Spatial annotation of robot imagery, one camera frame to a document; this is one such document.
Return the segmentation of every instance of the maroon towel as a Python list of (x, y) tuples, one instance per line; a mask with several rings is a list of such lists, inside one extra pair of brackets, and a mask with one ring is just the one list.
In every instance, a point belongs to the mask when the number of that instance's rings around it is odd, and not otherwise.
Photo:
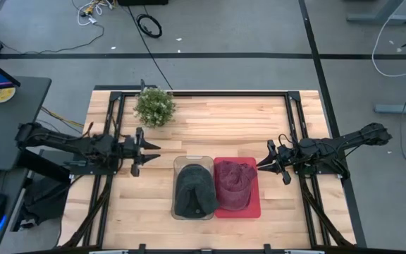
[(220, 207), (226, 210), (242, 210), (250, 202), (252, 180), (257, 172), (248, 164), (222, 161), (214, 167), (216, 196)]

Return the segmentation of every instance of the wood grain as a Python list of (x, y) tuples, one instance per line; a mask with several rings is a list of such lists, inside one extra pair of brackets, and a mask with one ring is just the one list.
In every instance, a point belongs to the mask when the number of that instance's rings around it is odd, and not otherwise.
[[(317, 91), (300, 91), (309, 136), (324, 138), (328, 130)], [(110, 91), (94, 91), (86, 127), (101, 133)], [(133, 134), (139, 126), (133, 116), (135, 99), (125, 102), (121, 133)], [(162, 147), (161, 157), (141, 168), (140, 177), (129, 174), (131, 161), (113, 181), (104, 248), (148, 249), (308, 248), (309, 239), (302, 196), (296, 177), (284, 186), (281, 176), (259, 172), (262, 216), (259, 219), (180, 221), (172, 218), (173, 160), (183, 155), (254, 157), (267, 155), (266, 141), (288, 135), (284, 99), (280, 97), (176, 97), (174, 121), (157, 129), (144, 128), (145, 138)], [(326, 214), (349, 241), (355, 242), (345, 196), (334, 175), (318, 176)], [(93, 176), (85, 176), (70, 193), (62, 221), (60, 243), (66, 242), (87, 214)], [(319, 222), (314, 215), (317, 238)]]

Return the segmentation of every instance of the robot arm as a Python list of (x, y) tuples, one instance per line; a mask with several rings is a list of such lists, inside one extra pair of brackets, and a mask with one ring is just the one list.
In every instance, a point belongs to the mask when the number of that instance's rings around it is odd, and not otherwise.
[(146, 150), (158, 150), (161, 148), (148, 143), (144, 139), (144, 132), (140, 127), (136, 129), (135, 137), (128, 135), (125, 137), (124, 142), (121, 143), (109, 134), (99, 134), (91, 137), (89, 135), (91, 127), (92, 123), (83, 136), (74, 137), (51, 131), (39, 123), (26, 123), (18, 127), (16, 141), (20, 148), (46, 145), (80, 155), (85, 158), (85, 167), (89, 169), (88, 171), (101, 172), (101, 174), (113, 174), (111, 165), (118, 165), (118, 162), (123, 159), (134, 159), (131, 174), (139, 176), (139, 165), (160, 156), (143, 155), (141, 153), (141, 148)]
[(392, 138), (386, 128), (379, 123), (371, 123), (359, 131), (343, 135), (338, 138), (304, 138), (299, 143), (295, 142), (294, 148), (280, 145), (276, 148), (272, 140), (267, 141), (269, 155), (258, 163), (258, 170), (282, 173), (284, 184), (290, 183), (290, 175), (285, 170), (287, 166), (305, 163), (307, 167), (318, 164), (334, 164), (332, 159), (338, 158), (340, 151), (358, 147), (360, 145), (385, 145)]

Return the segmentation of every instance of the green plant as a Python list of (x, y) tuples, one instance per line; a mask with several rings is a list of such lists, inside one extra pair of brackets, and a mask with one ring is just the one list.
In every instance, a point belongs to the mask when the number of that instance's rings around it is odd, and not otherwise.
[(145, 88), (137, 96), (134, 108), (140, 122), (150, 128), (163, 126), (173, 118), (173, 96), (158, 88)]

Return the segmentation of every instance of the white cable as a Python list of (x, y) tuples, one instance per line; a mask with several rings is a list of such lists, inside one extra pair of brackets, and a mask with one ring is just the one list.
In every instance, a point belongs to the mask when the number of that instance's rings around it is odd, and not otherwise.
[[(84, 25), (89, 25), (89, 24), (92, 23), (91, 21), (89, 21), (89, 22), (87, 22), (87, 23), (81, 23), (81, 22), (80, 22), (80, 14), (81, 14), (81, 10), (82, 10), (84, 7), (89, 6), (89, 5), (93, 4), (93, 3), (94, 3), (94, 1), (91, 1), (90, 3), (83, 5), (83, 6), (81, 6), (81, 7), (78, 9), (78, 25), (84, 26)], [(97, 11), (97, 14), (98, 14), (98, 15), (103, 14), (103, 10), (102, 10), (102, 8), (101, 8), (100, 6), (107, 6), (107, 4), (98, 3), (98, 4), (95, 6), (94, 9)]]
[(388, 22), (391, 20), (391, 18), (394, 16), (394, 13), (395, 13), (396, 11), (398, 11), (398, 9), (402, 6), (402, 4), (403, 4), (404, 2), (405, 2), (405, 1), (403, 1), (403, 2), (394, 10), (394, 12), (393, 12), (391, 15), (389, 15), (388, 20), (386, 20), (386, 22), (385, 22), (385, 23), (383, 24), (383, 26), (381, 27), (380, 32), (379, 32), (379, 36), (377, 36), (377, 40), (375, 41), (374, 50), (372, 51), (372, 63), (374, 64), (375, 69), (376, 69), (381, 75), (384, 75), (385, 77), (389, 77), (389, 78), (396, 78), (396, 77), (406, 76), (406, 73), (395, 74), (395, 75), (383, 73), (383, 72), (380, 71), (379, 68), (377, 67), (377, 65), (376, 65), (376, 63), (375, 63), (374, 55), (375, 55), (375, 51), (376, 51), (376, 49), (377, 49), (377, 45), (379, 44), (380, 36), (381, 36), (381, 33), (383, 32), (383, 29), (385, 28), (386, 24), (388, 24)]

